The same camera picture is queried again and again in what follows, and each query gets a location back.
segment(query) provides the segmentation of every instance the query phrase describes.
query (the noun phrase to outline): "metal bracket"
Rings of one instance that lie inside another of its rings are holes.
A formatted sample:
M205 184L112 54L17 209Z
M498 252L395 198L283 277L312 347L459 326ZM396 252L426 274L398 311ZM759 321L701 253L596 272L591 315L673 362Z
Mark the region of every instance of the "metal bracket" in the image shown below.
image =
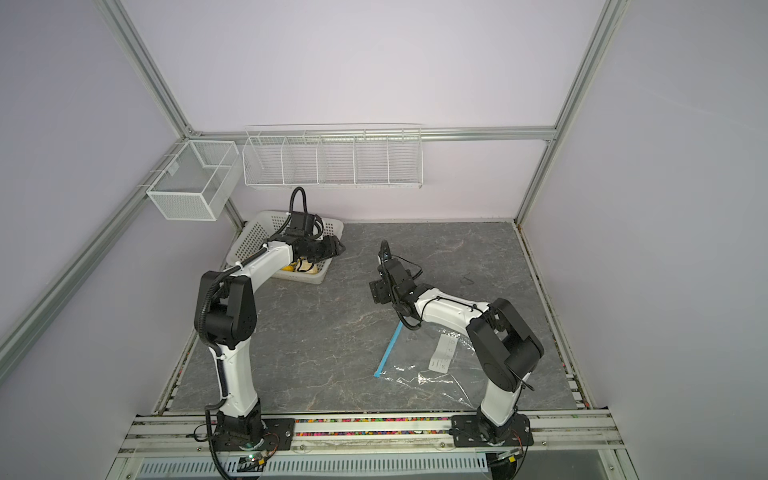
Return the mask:
M531 434L531 421L521 413L515 413L509 426L510 436L500 445L505 447L526 447L533 445ZM487 447L488 441L484 440L478 430L477 415L454 415L451 417L451 430L453 444L457 447Z
M277 450L290 450L290 444L293 441L293 428L296 425L294 419L264 419L264 444L259 450L273 450L277 444ZM217 433L214 435L214 449L217 452L245 452L243 448L249 442L228 433Z

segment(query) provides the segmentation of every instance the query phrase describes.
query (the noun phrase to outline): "wire mesh basket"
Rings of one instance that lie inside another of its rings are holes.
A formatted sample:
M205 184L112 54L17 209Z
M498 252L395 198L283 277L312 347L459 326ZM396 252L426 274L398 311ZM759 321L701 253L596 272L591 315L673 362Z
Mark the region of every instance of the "wire mesh basket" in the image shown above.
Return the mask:
M340 134L249 132L243 146L251 187L421 187L419 130Z
M216 220L243 170L233 141L189 140L147 189L168 220Z
M243 229L243 232L235 240L227 254L227 264L234 265L240 262L261 248L264 240L270 237L280 228L288 218L288 213L276 210L264 210L259 212ZM344 224L341 220L335 218L323 218L323 235L336 235L341 239L344 231ZM328 267L333 258L323 260L317 264L317 273L288 272L278 270L272 275L272 278L283 280L294 280L296 282L314 283L319 285L326 278Z

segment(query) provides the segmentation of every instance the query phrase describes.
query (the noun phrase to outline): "table surface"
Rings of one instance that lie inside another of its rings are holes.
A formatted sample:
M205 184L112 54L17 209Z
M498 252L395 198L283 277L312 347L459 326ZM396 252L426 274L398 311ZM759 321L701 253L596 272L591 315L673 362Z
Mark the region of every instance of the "table surface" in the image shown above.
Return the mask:
M250 345L262 412L466 410L476 408L485 375L468 342L459 342L448 374L428 370L443 332L402 329L384 374L376 378L398 325L390 305L375 304L368 283L381 240L424 269L417 280L475 301L509 300L541 340L545 354L524 390L521 410L575 409L560 356L510 223L348 223L346 252L323 283L269 279L256 292L258 320ZM201 411L219 392L210 353L195 345L170 404Z

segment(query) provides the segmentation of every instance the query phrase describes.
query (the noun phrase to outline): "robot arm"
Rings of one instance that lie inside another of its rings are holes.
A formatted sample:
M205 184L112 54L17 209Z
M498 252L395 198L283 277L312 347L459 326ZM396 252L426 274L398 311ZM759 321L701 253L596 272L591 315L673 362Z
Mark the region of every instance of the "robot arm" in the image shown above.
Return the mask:
M206 406L218 409L217 434L225 432L246 439L253 446L263 437L259 397L250 371L250 337L256 329L257 309L253 293L275 272L294 260L317 263L343 253L335 236L323 236L317 215L293 211L275 235L252 256L223 272L210 271L200 279L195 329L216 363L220 401Z
M515 404L544 347L517 310L504 299L473 302L414 281L392 255L384 240L379 251L380 280L369 284L376 303L392 303L406 328L438 323L469 337L488 376L485 398L478 409L477 430L487 443L503 442L515 421ZM409 322L406 318L416 320Z

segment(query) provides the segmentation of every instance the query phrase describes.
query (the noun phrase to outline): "white wall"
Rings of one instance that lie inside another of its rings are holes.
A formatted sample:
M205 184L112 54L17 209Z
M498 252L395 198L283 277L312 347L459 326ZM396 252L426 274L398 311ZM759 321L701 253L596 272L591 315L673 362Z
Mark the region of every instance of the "white wall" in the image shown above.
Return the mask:
M604 0L125 0L201 131L552 125Z
M766 25L633 0L524 225L641 478L765 478Z
M308 207L340 220L512 218L544 146L539 140L425 142L422 188L308 188ZM233 199L247 219L288 208L291 188L240 185Z
M0 386L0 477L102 480L152 413L192 333L227 219L170 222L152 203Z
M0 335L175 137L89 0L0 2ZM231 228L148 204L0 385L0 477L107 474Z
M175 141L88 0L0 2L0 335Z

